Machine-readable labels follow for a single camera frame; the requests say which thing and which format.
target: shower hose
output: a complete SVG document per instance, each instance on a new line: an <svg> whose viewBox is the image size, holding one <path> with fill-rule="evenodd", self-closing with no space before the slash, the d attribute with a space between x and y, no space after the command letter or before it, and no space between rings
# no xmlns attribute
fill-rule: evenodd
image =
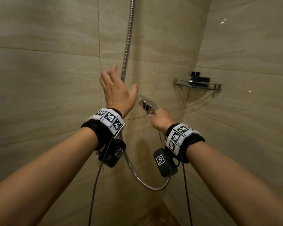
<svg viewBox="0 0 283 226"><path fill-rule="evenodd" d="M125 54L124 54L124 61L123 61L123 67L122 67L122 77L121 77L121 80L124 82L125 81L125 77L126 77L126 69L127 69L127 61L128 61L128 56L129 56L129 50L130 50L130 41L131 41L131 31L132 31L132 24L133 24L133 15L134 15L134 1L135 0L131 0L130 2L130 15L129 15L129 23L128 23L128 32L127 32L127 41L126 41L126 48L125 48ZM130 162L130 159L128 157L128 154L126 151L124 151L124 157L125 157L125 160L128 164L128 167L130 168L133 176L136 178L136 180L142 184L144 187L146 187L147 189L149 190L153 190L153 191L159 191L159 190L162 190L163 188L166 187L166 185L168 184L169 180L170 180L170 177L167 179L166 183L159 187L159 188L155 188L155 187L151 187L149 185L147 185L146 183L144 183L140 178L139 176L136 174L136 172L134 171L134 168Z"/></svg>

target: black cable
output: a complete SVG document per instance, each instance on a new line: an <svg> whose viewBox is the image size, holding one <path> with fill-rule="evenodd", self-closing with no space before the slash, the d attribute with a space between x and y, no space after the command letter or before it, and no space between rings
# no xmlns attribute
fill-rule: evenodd
<svg viewBox="0 0 283 226"><path fill-rule="evenodd" d="M183 169L184 186L185 186L185 188L186 188L186 200L187 200L187 202L188 202L190 223L191 223L191 226L193 226L193 223L192 223L192 216L191 216L191 209L190 209L189 194L188 194L188 187L186 186L186 172L185 172L185 170L184 170L184 163L182 163L182 169Z"/></svg>
<svg viewBox="0 0 283 226"><path fill-rule="evenodd" d="M106 156L106 154L107 154L107 152L108 152L108 148L109 148L109 146L110 146L112 140L113 140L113 137L111 138L111 140L110 140L110 142L109 142L109 144L108 144L107 150L106 150L106 152L105 152L105 154L104 154L103 160L102 160L101 165L100 165L100 167L99 167L99 171L97 172L97 177L96 177L95 182L94 182L93 192L92 192L92 200L91 200L91 206L90 206L90 212L89 212L88 226L90 226L90 224L91 224L91 216L92 216L92 209L93 209L93 202L94 202L94 194L95 194L95 188L96 188L96 186L97 186L97 180L98 180L98 178L99 178L99 175L100 175L100 172L101 172L101 169L102 169L102 165L103 165L103 163L104 163L105 156Z"/></svg>

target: forearm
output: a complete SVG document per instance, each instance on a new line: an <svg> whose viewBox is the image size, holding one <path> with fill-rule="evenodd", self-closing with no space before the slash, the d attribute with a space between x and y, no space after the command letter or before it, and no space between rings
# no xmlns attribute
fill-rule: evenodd
<svg viewBox="0 0 283 226"><path fill-rule="evenodd" d="M98 145L82 128L0 183L0 225L35 225Z"/></svg>
<svg viewBox="0 0 283 226"><path fill-rule="evenodd" d="M190 145L186 155L238 225L283 225L283 201L238 163L204 142Z"/></svg>

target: hand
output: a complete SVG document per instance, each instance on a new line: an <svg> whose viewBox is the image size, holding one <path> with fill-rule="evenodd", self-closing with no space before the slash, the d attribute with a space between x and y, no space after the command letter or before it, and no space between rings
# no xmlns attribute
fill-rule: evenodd
<svg viewBox="0 0 283 226"><path fill-rule="evenodd" d="M131 92L128 93L124 83L117 75L117 66L101 73L100 82L105 93L106 107L117 109L125 118L136 102L137 84L134 84Z"/></svg>
<svg viewBox="0 0 283 226"><path fill-rule="evenodd" d="M167 110L158 109L155 115L150 115L152 126L158 131L166 134L168 128L174 124L174 121Z"/></svg>

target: glass corner shelf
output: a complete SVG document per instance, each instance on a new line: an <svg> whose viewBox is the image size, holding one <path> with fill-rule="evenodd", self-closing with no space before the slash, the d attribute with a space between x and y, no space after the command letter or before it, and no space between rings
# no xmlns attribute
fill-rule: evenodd
<svg viewBox="0 0 283 226"><path fill-rule="evenodd" d="M174 81L173 81L173 85L185 86L185 87L196 88L196 89L221 90L222 84L220 84L220 83L185 81L185 80L179 80L179 79L175 78Z"/></svg>

